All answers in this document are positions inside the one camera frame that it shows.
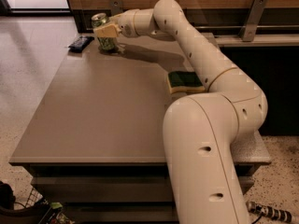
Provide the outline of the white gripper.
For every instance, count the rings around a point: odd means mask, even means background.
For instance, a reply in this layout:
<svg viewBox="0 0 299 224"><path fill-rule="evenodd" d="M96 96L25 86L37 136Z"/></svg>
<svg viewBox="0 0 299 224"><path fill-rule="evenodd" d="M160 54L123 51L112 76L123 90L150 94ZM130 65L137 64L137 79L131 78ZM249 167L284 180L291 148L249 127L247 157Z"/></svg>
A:
<svg viewBox="0 0 299 224"><path fill-rule="evenodd" d="M109 17L110 22L93 29L97 37L118 37L122 33L126 37L138 37L135 30L135 14L137 9L130 9L121 14Z"/></svg>

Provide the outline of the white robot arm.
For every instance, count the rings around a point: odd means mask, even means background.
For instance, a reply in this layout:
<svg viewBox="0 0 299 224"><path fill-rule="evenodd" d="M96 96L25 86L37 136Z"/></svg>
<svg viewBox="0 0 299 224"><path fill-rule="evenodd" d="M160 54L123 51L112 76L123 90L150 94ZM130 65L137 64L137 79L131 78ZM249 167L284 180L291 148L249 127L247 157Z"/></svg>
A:
<svg viewBox="0 0 299 224"><path fill-rule="evenodd" d="M164 116L164 152L179 224L250 224L231 144L264 123L262 89L188 22L175 0L128 10L94 32L171 36L178 42L205 88L177 99Z"/></svg>

